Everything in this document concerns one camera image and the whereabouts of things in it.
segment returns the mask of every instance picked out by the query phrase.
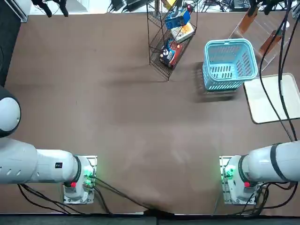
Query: blue box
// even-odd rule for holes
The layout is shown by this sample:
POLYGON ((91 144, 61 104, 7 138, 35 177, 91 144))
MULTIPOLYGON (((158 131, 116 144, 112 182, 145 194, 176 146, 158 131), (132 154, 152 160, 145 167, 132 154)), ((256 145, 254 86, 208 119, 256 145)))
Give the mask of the blue box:
POLYGON ((184 26, 188 23, 189 19, 190 19, 190 14, 185 8, 182 11, 179 10, 175 13, 169 14, 165 18, 165 25, 167 29, 184 26))

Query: cable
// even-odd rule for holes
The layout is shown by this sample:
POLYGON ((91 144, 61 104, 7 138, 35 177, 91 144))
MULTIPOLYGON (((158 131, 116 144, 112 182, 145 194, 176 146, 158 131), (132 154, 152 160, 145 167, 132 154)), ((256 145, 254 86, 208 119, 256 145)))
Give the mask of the cable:
POLYGON ((79 211, 73 209, 72 207, 70 207, 70 206, 68 206, 68 205, 66 205, 66 204, 64 204, 64 203, 61 203, 61 202, 58 202, 58 201, 54 201, 54 200, 52 200, 52 199, 46 197, 46 196, 43 195, 42 193, 36 191, 36 190, 33 189, 32 187, 27 186, 26 184, 21 184, 21 186, 22 186, 24 189, 26 189, 28 192, 30 192, 31 194, 33 194, 33 195, 35 195, 35 196, 37 196, 37 197, 40 197, 40 198, 42 198, 42 199, 44 199, 44 200, 46 200, 46 201, 49 201, 49 202, 56 203, 56 204, 62 205, 62 206, 64 206, 64 207, 67 207, 68 209, 71 209, 71 210, 73 210, 74 212, 79 213, 80 215, 87 215, 87 214, 85 214, 85 213, 83 213, 83 212, 79 212, 79 211))
POLYGON ((108 9, 112 6, 112 4, 113 4, 113 3, 111 2, 111 3, 109 4, 109 6, 107 7, 107 11, 106 11, 107 13, 108 13, 108 9))
POLYGON ((21 185, 18 184, 18 188, 19 188, 21 194, 23 195, 23 197, 24 197, 28 202, 30 202, 31 204, 33 204, 33 205, 35 205, 35 206, 38 206, 38 207, 41 207, 41 208, 43 208, 43 209, 52 210, 52 211, 60 212, 60 213, 62 213, 62 214, 66 214, 66 213, 63 212, 63 211, 56 210, 56 209, 53 209, 53 208, 50 208, 50 207, 46 207, 46 206, 42 206, 42 205, 40 205, 40 204, 37 204, 37 203, 31 201, 31 200, 26 196, 26 194, 23 192, 23 190, 22 190, 22 188, 21 188, 21 185))
POLYGON ((109 188, 111 188, 111 189, 113 190, 114 193, 116 193, 116 194, 118 194, 118 195, 120 195, 120 196, 122 196, 122 197, 124 197, 124 198, 127 198, 128 200, 134 202, 135 204, 137 204, 137 205, 139 205, 139 206, 142 206, 142 207, 144 207, 144 208, 146 208, 146 209, 148 209, 148 210, 151 210, 151 209, 152 209, 152 208, 150 208, 150 207, 148 207, 148 206, 145 206, 145 205, 143 205, 143 204, 141 204, 141 203, 138 203, 136 200, 134 200, 134 199, 130 198, 128 195, 126 195, 126 194, 120 192, 118 189, 112 187, 111 185, 109 185, 109 184, 106 183, 105 181, 99 179, 98 177, 90 176, 90 178, 94 178, 94 179, 96 179, 96 180, 98 180, 98 181, 104 183, 104 184, 107 185, 109 188))
POLYGON ((288 135, 290 141, 292 142, 292 141, 293 141, 293 140, 292 140, 292 137, 291 137, 289 131, 288 131, 288 130, 286 129, 286 127, 284 126, 284 124, 283 124, 283 122, 282 122, 282 120, 281 120, 281 118, 280 118, 278 112, 276 111, 276 109, 275 109, 275 107, 274 107, 274 105, 273 105, 273 103, 272 103, 272 101, 271 101, 271 99, 270 99, 270 97, 269 97, 269 95, 268 95, 268 93, 267 93, 267 90, 266 90, 266 88, 265 88, 265 86, 264 86, 264 84, 263 84, 263 79, 262 79, 263 60, 264 60, 264 58, 265 58, 265 56, 266 56, 268 50, 270 49, 270 46, 272 45, 272 43, 274 42, 276 36, 278 35, 278 33, 279 33, 279 31, 280 31, 282 25, 284 24, 284 21, 285 21, 285 18, 284 18, 283 21, 281 22, 281 24, 280 24, 279 28, 277 29, 277 31, 276 31, 274 37, 273 37, 272 40, 270 41, 270 43, 269 43, 267 49, 265 50, 265 52, 264 52, 264 54, 263 54, 263 56, 262 56, 261 64, 260 64, 260 66, 259 66, 259 79, 260 79, 260 82, 261 82, 261 85, 262 85, 262 89, 263 89, 264 93, 266 94, 266 97, 267 97, 267 99, 268 99, 268 101, 269 101, 269 103, 270 103, 272 109, 274 110, 274 113, 275 113, 276 116, 278 117, 278 120, 279 120, 280 124, 282 125, 282 127, 284 128, 284 130, 285 130, 286 134, 288 135))
POLYGON ((295 193, 296 193, 297 186, 298 186, 298 183, 296 183, 295 186, 294 186, 294 190, 293 190, 293 192, 291 193, 290 197, 289 197, 287 200, 285 200, 283 203, 281 203, 281 204, 279 204, 279 205, 275 205, 275 206, 265 207, 265 204, 266 204, 266 202, 267 202, 267 200, 268 200, 269 193, 270 193, 270 192, 269 192, 269 186, 270 186, 270 185, 276 185, 277 187, 286 190, 285 187, 282 187, 282 186, 278 185, 277 183, 274 183, 274 182, 265 182, 265 183, 263 183, 263 184, 259 187, 259 189, 257 190, 257 192, 259 193, 259 195, 260 195, 260 193, 261 193, 261 190, 262 190, 263 186, 266 185, 266 184, 267 184, 267 187, 266 187, 266 190, 265 190, 265 192, 264 192, 264 194, 263 194, 263 201, 262 201, 261 205, 260 205, 258 208, 255 207, 254 209, 248 209, 248 210, 245 210, 247 204, 249 203, 249 200, 253 197, 253 195, 254 195, 254 193, 255 193, 255 192, 254 192, 254 193, 252 193, 251 197, 248 199, 247 203, 245 204, 245 206, 244 206, 244 208, 243 208, 243 210, 242 210, 241 212, 233 213, 233 214, 231 214, 231 215, 229 215, 229 216, 234 216, 234 215, 238 215, 238 214, 242 215, 243 213, 249 212, 249 211, 252 211, 252 213, 251 213, 250 215, 244 215, 244 216, 248 216, 248 217, 249 217, 249 216, 258 216, 258 215, 260 215, 260 213, 262 212, 262 210, 266 210, 266 209, 275 209, 275 208, 282 207, 282 206, 288 204, 288 203, 291 201, 291 199, 294 197, 294 195, 295 195, 295 193))
MULTIPOLYGON (((33 195, 35 195, 35 196, 40 195, 40 196, 38 196, 38 197, 43 198, 43 199, 47 198, 47 197, 46 197, 45 195, 43 195, 42 193, 40 193, 40 192, 38 192, 38 191, 32 189, 31 187, 29 187, 29 186, 27 186, 27 185, 22 185, 22 184, 21 184, 21 186, 22 186, 26 191, 28 191, 29 193, 31 193, 31 194, 33 194, 33 195)), ((67 210, 65 210, 63 207, 59 206, 57 203, 54 203, 54 204, 55 204, 57 207, 59 207, 59 208, 61 208, 62 210, 64 210, 67 214, 71 214, 70 212, 68 212, 67 210)))
POLYGON ((289 121, 293 136, 294 136, 294 140, 297 141, 297 136, 296 136, 296 132, 295 132, 295 128, 293 126, 293 123, 289 117, 288 111, 286 109, 286 105, 285 105, 285 100, 284 97, 282 95, 282 71, 283 71, 283 66, 281 64, 281 60, 282 60, 282 53, 283 53, 283 47, 284 47, 284 42, 285 42, 285 31, 286 31, 286 23, 287 23, 287 18, 288 18, 288 14, 291 10, 291 5, 292 5, 292 1, 288 0, 288 5, 287 5, 287 10, 286 10, 286 14, 285 14, 285 23, 283 26, 283 31, 282 31, 282 38, 281 38, 281 46, 280 46, 280 54, 279 54, 279 65, 278 65, 278 89, 279 89, 279 96, 280 96, 280 101, 281 101, 281 105, 282 108, 285 112, 286 118, 289 121))
POLYGON ((2 71, 3 69, 3 65, 4 65, 4 54, 3 54, 3 50, 0 46, 0 53, 1 53, 1 57, 0 57, 0 72, 2 71))
POLYGON ((103 206, 104 206, 104 208, 105 208, 106 213, 107 213, 107 214, 112 214, 112 213, 110 212, 110 210, 108 209, 107 205, 106 205, 106 202, 105 202, 105 200, 104 200, 104 197, 103 197, 101 191, 100 191, 97 187, 94 187, 94 189, 95 189, 95 191, 98 192, 98 194, 99 194, 99 196, 100 196, 100 198, 101 198, 101 201, 102 201, 102 203, 103 203, 103 206))

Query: red button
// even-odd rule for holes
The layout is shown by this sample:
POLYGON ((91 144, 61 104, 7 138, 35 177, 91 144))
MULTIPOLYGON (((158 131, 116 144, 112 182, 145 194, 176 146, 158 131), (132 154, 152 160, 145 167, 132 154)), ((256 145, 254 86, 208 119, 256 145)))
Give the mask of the red button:
POLYGON ((250 183, 249 183, 249 182, 244 182, 244 186, 245 186, 246 188, 249 188, 249 187, 250 187, 250 183))

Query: wire rack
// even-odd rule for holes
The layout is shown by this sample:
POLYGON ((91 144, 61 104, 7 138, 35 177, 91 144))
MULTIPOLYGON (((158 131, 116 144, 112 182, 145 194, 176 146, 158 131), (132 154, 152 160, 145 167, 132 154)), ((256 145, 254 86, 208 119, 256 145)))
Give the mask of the wire rack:
MULTIPOLYGON (((191 5, 194 7, 194 12, 198 12, 198 3, 200 1, 194 0, 191 5)), ((195 32, 197 30, 197 24, 198 24, 198 14, 197 13, 190 13, 190 16, 192 17, 195 15, 195 23, 193 24, 191 20, 189 23, 193 27, 193 33, 190 37, 185 39, 184 41, 180 42, 181 51, 176 59, 176 63, 172 67, 168 67, 167 65, 163 64, 159 60, 160 54, 163 53, 164 46, 166 46, 166 43, 168 40, 172 40, 170 45, 177 44, 176 37, 173 36, 171 33, 171 30, 168 30, 165 25, 165 18, 170 13, 176 12, 178 10, 176 6, 177 1, 173 3, 173 5, 168 10, 159 10, 159 5, 156 2, 148 2, 147 3, 147 22, 148 22, 148 41, 149 41, 149 65, 152 65, 166 80, 170 79, 170 76, 174 69, 176 68, 178 62, 180 61, 182 55, 184 54, 185 50, 188 47, 188 44, 190 43, 191 39, 195 35, 195 32), (156 26, 158 29, 156 35, 152 40, 150 40, 149 36, 149 21, 156 26)))

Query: white cylinder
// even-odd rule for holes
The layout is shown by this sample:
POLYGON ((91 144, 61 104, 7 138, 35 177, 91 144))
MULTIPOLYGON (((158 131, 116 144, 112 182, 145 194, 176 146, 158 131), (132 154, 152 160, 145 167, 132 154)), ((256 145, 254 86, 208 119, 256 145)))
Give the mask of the white cylinder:
POLYGON ((37 150, 37 166, 30 183, 72 181, 78 164, 72 153, 63 150, 37 150))
POLYGON ((0 139, 0 183, 19 184, 30 180, 38 162, 31 144, 10 138, 0 139))
POLYGON ((5 97, 0 100, 0 129, 4 132, 14 130, 19 124, 21 109, 16 100, 12 97, 5 97))
MULTIPOLYGON (((284 182, 273 168, 270 158, 272 146, 253 150, 249 153, 247 173, 251 181, 284 182)), ((276 147, 276 161, 281 173, 292 181, 300 181, 300 142, 288 142, 276 147)))
POLYGON ((78 171, 74 156, 62 150, 41 150, 0 138, 0 184, 72 181, 78 171))

